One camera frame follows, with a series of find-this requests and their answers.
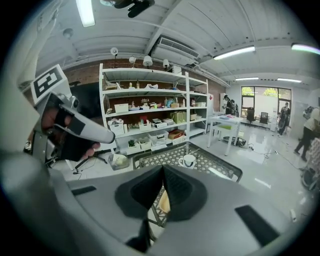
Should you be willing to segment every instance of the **white floor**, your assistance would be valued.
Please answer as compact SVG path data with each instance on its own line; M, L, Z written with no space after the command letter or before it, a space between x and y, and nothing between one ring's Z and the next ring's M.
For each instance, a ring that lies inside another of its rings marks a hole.
M225 156L226 142L213 138L211 147L207 148L208 133L192 137L190 141L239 167L243 171L239 184L270 201L288 218L293 209L298 221L305 219L315 205L317 196L301 184L301 171L298 168L305 167L306 163L293 153L298 141L287 135L279 138L276 133L264 128L241 125L240 131L244 133L243 138L247 144L253 144L254 151L232 145L229 155ZM110 153L106 153L102 156L108 160L109 155ZM99 159L87 161L80 168L83 170L81 174L73 174L64 161L57 162L52 167L60 170L67 181L111 176L133 169L131 163L126 169L113 171L109 164ZM161 232L155 225L152 224L151 227L156 236Z

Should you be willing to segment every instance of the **white mug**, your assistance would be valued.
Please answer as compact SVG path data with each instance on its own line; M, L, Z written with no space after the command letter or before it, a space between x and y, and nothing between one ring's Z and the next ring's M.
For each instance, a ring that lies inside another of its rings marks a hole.
M192 154L186 154L183 158L179 158L178 163L182 167L193 168L196 164L196 158Z

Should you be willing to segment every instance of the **cable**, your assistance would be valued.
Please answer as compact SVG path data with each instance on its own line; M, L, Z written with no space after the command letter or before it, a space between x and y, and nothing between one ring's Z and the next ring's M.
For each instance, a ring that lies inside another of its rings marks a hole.
M86 170L88 170L88 169L90 169L91 167L93 167L95 164L96 164L96 161L97 161L97 158L95 157L95 159L94 159L94 163L91 165L91 166L89 166L89 167L86 167L86 168L84 168L84 169L82 169L82 170L75 170L74 172L73 172L73 174L74 175L76 175L76 174L79 174L80 172L83 172L83 171L86 171Z
M269 159L269 156L268 156L268 155L273 154L273 153L259 153L259 152L256 152L255 149L254 149L254 144L253 144L253 143L249 143L249 144L248 144L248 148L251 149L251 150L252 150L254 153L256 153L256 154L264 155L264 158L266 158L266 159Z
M300 170L299 168L295 167L293 163L291 163L287 158L285 158L282 154L280 154L280 153L279 153L278 151L276 151L276 150L274 150L274 152L272 152L272 153L259 153L259 152L256 152L256 151L255 151L255 149L254 149L254 144L253 144L253 143L249 143L249 144L248 144L248 148L251 149L251 150L252 150L254 153L256 153L256 154L264 155L264 157L265 157L266 159L269 159L269 156L268 156L268 155L278 154L278 155L280 155L282 158L284 158L285 160L287 160L287 162L288 162L290 165L292 165L295 169Z
M292 165L295 169L297 169L297 170L300 171L300 169L299 169L298 167L295 167L295 166L293 165L293 163L291 163L288 159L286 159L282 154L280 154L279 152L278 152L278 154L279 154L280 156L282 156L285 160L287 160L287 162L288 162L290 165Z

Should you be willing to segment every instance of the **person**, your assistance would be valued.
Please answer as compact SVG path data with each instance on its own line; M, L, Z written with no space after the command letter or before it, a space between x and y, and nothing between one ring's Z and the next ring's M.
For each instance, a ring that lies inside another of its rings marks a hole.
M232 103L228 95L225 95L223 99L226 101L226 107L225 107L225 114L231 115L232 114Z
M231 115L236 115L236 103L233 99L231 100Z
M303 153L301 159L307 161L306 153L311 145L311 140L315 138L316 133L320 131L320 110L319 107L313 109L311 112L310 118L304 123L303 127L303 137L299 144L296 146L294 153L299 155L299 150L303 146Z
M282 107L280 111L280 121L279 121L279 131L278 136L282 136L286 127L289 125L291 110L289 108L289 103L286 102L285 106Z

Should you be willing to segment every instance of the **white table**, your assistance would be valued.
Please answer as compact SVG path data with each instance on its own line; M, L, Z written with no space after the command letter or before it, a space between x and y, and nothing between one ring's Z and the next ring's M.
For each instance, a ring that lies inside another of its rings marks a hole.
M210 146L211 146L211 139L213 137L214 130L218 130L220 132L228 131L228 132L230 132L230 136L229 136L228 146L227 146L225 154L224 154L225 156L227 156L229 154L232 138L234 136L235 136L234 145L237 144L238 134L240 131L240 124L241 124L242 118L234 117L234 118L230 118L230 119L222 119L222 118L220 118L220 116L213 116L209 120L210 120L210 132L209 132L209 140L208 140L207 148L210 148ZM214 123L221 123L220 125L229 125L229 126L231 126L231 130L228 130L228 129L225 129L222 127L218 127L217 125L214 126Z

